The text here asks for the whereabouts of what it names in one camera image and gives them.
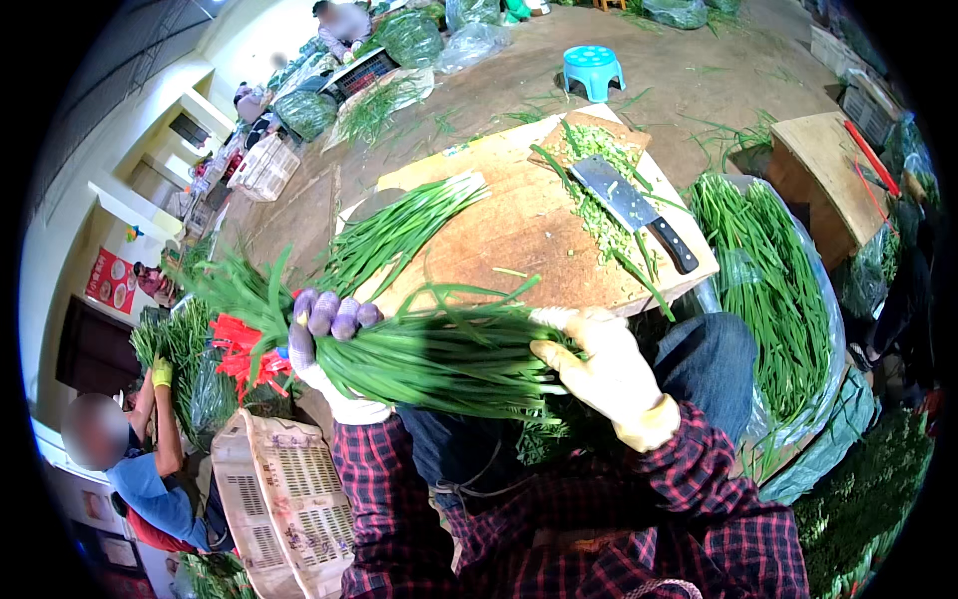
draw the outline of poster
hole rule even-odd
[[[133,308],[136,276],[133,265],[102,247],[86,283],[86,294],[107,306],[129,314]]]

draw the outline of wooden table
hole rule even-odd
[[[605,104],[593,104],[581,111],[621,123]],[[554,115],[495,133],[464,148],[434,154],[379,179],[378,188],[383,193],[390,188],[410,190],[474,169],[482,173],[492,191],[490,197],[451,219],[378,297],[376,303],[383,313],[395,313],[403,299],[422,285],[423,262],[433,282],[466,283],[499,290],[515,289],[524,280],[493,271],[494,267],[529,275],[538,273],[542,276],[541,283],[521,298],[531,306],[605,306],[622,315],[657,306],[638,281],[616,268],[614,260],[598,266],[599,250],[595,240],[582,230],[582,219],[570,213],[573,201],[562,188],[559,177],[551,169],[527,160],[530,144],[541,143],[558,124],[559,116]],[[639,160],[638,171],[653,185],[654,194],[682,203],[647,151]],[[657,286],[666,301],[671,302],[717,272],[719,265],[690,214],[672,206],[664,206],[660,212],[699,261],[696,270],[680,275],[658,240],[648,236],[649,252],[654,248],[662,256],[658,262]],[[385,273],[380,273],[367,281],[356,292],[356,298],[360,301],[368,298],[384,276]],[[467,301],[478,299],[467,298]],[[418,306],[428,304],[423,297]]]
[[[829,112],[771,126],[768,180],[786,202],[809,205],[809,234],[828,270],[855,255],[884,223],[869,190],[888,213],[885,191],[855,171],[856,157],[863,171],[871,165],[845,129],[846,118]]]

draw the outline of red shirt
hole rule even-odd
[[[153,526],[144,520],[142,516],[134,512],[133,508],[129,506],[126,506],[126,522],[129,523],[129,527],[133,529],[134,533],[136,533],[136,538],[146,543],[150,547],[154,547],[162,551],[186,551],[187,553],[196,552],[195,547],[186,541],[181,541],[180,539],[171,537],[159,528]]]
[[[624,448],[621,463],[580,455],[483,513],[447,511],[463,542],[455,573],[399,417],[336,423],[333,459],[355,518],[343,597],[808,597],[791,510],[759,501],[750,478],[730,479],[728,438],[679,406],[682,424],[659,449]],[[596,534],[536,546],[547,529]]]

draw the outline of white cotton glove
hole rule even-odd
[[[299,378],[323,394],[330,404],[333,419],[342,425],[374,425],[389,418],[393,408],[379,402],[354,400],[343,396],[316,363],[313,336],[332,332],[348,342],[358,325],[371,326],[382,318],[373,304],[359,304],[348,297],[342,302],[332,291],[319,293],[314,288],[300,292],[293,305],[289,325],[289,363]]]
[[[612,421],[623,443],[649,451],[672,438],[681,422],[678,404],[659,390],[624,318],[602,308],[542,308],[530,318],[563,331],[586,353],[583,361],[553,341],[529,346],[573,395]]]

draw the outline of window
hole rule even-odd
[[[203,142],[210,136],[209,133],[194,123],[193,119],[182,112],[173,119],[173,122],[170,123],[170,128],[197,148],[202,148]]]

